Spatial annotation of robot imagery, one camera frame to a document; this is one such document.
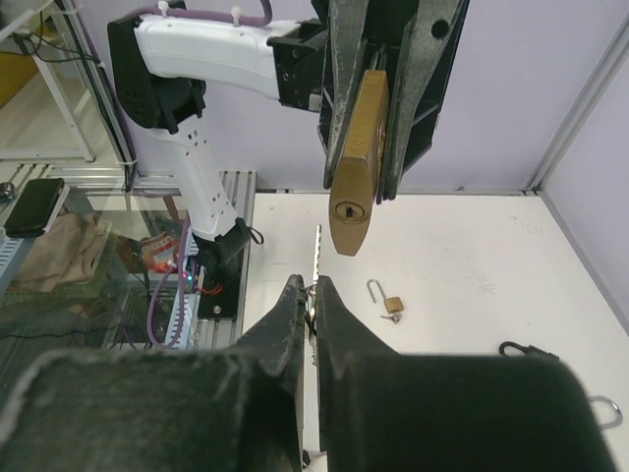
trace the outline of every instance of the black cable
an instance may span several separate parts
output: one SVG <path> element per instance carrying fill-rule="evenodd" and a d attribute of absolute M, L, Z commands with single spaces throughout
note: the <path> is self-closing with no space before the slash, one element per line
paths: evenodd
<path fill-rule="evenodd" d="M 248 227 L 247 229 L 249 229 L 249 236 L 252 238 L 252 241 L 254 241 L 259 246 L 264 244 L 264 235 L 262 233 L 257 231 L 252 226 Z"/>
<path fill-rule="evenodd" d="M 152 295 L 150 293 L 150 279 L 148 278 L 148 270 L 146 270 L 146 264 L 144 263 L 144 259 L 142 257 L 142 246 L 139 242 L 131 239 L 129 240 L 129 246 L 131 249 L 131 254 L 133 254 L 137 262 L 142 267 L 144 281 L 142 281 L 136 273 L 132 272 L 132 274 L 139 282 L 143 283 L 144 289 L 146 290 L 146 299 L 148 300 L 148 303 L 150 303 L 150 297 Z"/>
<path fill-rule="evenodd" d="M 39 12 L 39 30 L 43 32 L 43 11 Z M 36 34 L 36 36 L 39 38 L 39 41 L 37 42 L 37 47 L 35 47 L 35 44 L 30 40 L 29 37 L 24 38 L 30 43 L 30 46 L 32 47 L 32 51 L 28 51 L 24 43 L 21 41 L 22 37 L 18 34 L 11 34 L 11 37 L 16 37 L 18 39 L 16 42 L 20 46 L 20 48 L 23 49 L 25 53 L 7 51 L 7 52 L 3 52 L 3 54 L 11 54 L 12 56 L 26 56 L 26 57 L 30 57 L 33 54 L 38 54 L 39 49 L 41 49 L 41 45 L 43 43 L 43 36 L 40 36 L 38 34 Z"/>
<path fill-rule="evenodd" d="M 47 40 L 45 37 L 40 36 L 36 32 L 32 32 L 31 34 L 37 36 L 39 38 L 39 40 L 42 40 L 43 42 L 45 42 L 46 44 L 48 44 L 50 47 L 52 47 L 54 49 L 57 49 L 57 50 L 63 51 L 63 52 L 69 52 L 71 54 L 76 54 L 77 56 L 79 56 L 77 59 L 86 59 L 88 61 L 93 61 L 95 63 L 100 63 L 100 61 L 98 59 L 96 59 L 94 56 L 92 56 L 91 54 L 85 54 L 85 53 L 83 53 L 81 51 L 74 51 L 72 49 L 68 49 L 66 47 L 59 46 L 57 44 L 53 44 L 52 42 Z"/>
<path fill-rule="evenodd" d="M 70 331 L 67 332 L 45 332 L 44 334 L 36 334 L 34 336 L 24 336 L 21 334 L 7 334 L 5 336 L 1 336 L 0 340 L 2 339 L 7 339 L 9 337 L 12 337 L 14 339 L 39 339 L 40 337 L 66 337 L 66 336 L 71 336 L 73 334 L 82 334 L 82 335 L 86 335 L 86 334 L 92 334 L 94 332 L 99 332 L 99 331 L 111 331 L 112 329 L 116 329 L 120 326 L 124 326 L 122 323 L 118 323 L 115 324 L 113 326 L 110 327 L 95 327 L 93 329 L 87 329 L 87 330 L 83 330 L 83 329 L 72 329 Z"/>
<path fill-rule="evenodd" d="M 26 38 L 26 41 L 28 41 L 30 43 L 30 46 L 32 47 L 32 52 L 29 54 L 29 56 L 33 56 L 33 55 L 37 56 L 37 59 L 39 59 L 41 62 L 46 62 L 48 64 L 58 64 L 58 63 L 63 63 L 63 62 L 74 62 L 74 61 L 86 60 L 86 61 L 92 61 L 96 64 L 100 64 L 100 61 L 93 56 L 90 56 L 88 54 L 83 54 L 81 51 L 73 51 L 71 49 L 66 49 L 65 47 L 62 48 L 61 46 L 55 46 L 54 44 L 51 44 L 49 41 L 43 39 L 43 37 L 40 36 L 39 34 L 35 34 L 35 33 L 33 34 L 37 36 L 41 42 L 45 42 L 53 49 L 57 49 L 63 52 L 70 52 L 72 54 L 77 54 L 76 57 L 68 57 L 65 59 L 46 59 L 44 57 L 41 57 L 41 55 L 39 54 L 39 51 L 35 49 L 34 42 L 32 42 L 32 39 Z"/>
<path fill-rule="evenodd" d="M 132 275 L 133 277 L 135 277 L 135 278 L 136 278 L 136 280 L 137 280 L 139 283 L 141 283 L 142 285 L 144 285 L 144 281 L 143 281 L 141 278 L 139 278 L 139 277 L 138 277 L 138 275 L 137 275 L 136 273 L 131 272 L 131 275 Z"/>

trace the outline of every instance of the gray wall panel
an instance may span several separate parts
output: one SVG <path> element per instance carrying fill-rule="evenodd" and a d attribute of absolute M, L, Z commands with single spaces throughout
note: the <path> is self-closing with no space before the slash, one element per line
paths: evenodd
<path fill-rule="evenodd" d="M 544 189 L 575 242 L 629 315 L 629 61 Z"/>

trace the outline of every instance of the black smartphone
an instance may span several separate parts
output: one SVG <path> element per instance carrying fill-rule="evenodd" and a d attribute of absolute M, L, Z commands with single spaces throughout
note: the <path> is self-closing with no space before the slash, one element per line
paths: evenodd
<path fill-rule="evenodd" d="M 4 225 L 10 238 L 35 238 L 44 233 L 65 186 L 63 179 L 29 181 Z"/>
<path fill-rule="evenodd" d="M 5 204 L 16 198 L 16 186 L 11 182 L 0 184 L 0 204 Z"/>

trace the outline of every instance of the key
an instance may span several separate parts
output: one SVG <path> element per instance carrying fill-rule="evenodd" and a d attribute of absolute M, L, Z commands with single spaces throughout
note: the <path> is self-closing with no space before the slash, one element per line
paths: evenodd
<path fill-rule="evenodd" d="M 402 320 L 402 314 L 400 312 L 395 312 L 388 317 L 382 315 L 381 318 L 384 318 L 385 320 L 391 320 L 395 325 L 397 325 L 398 323 L 400 323 L 400 320 Z"/>

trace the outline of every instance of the glass panel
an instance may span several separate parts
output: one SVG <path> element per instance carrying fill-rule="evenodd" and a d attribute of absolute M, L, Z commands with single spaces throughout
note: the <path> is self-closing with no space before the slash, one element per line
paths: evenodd
<path fill-rule="evenodd" d="M 150 296 L 177 251 L 181 199 L 72 190 L 0 298 L 0 401 L 43 351 L 147 349 Z M 168 277 L 153 314 L 163 341 L 176 293 Z"/>

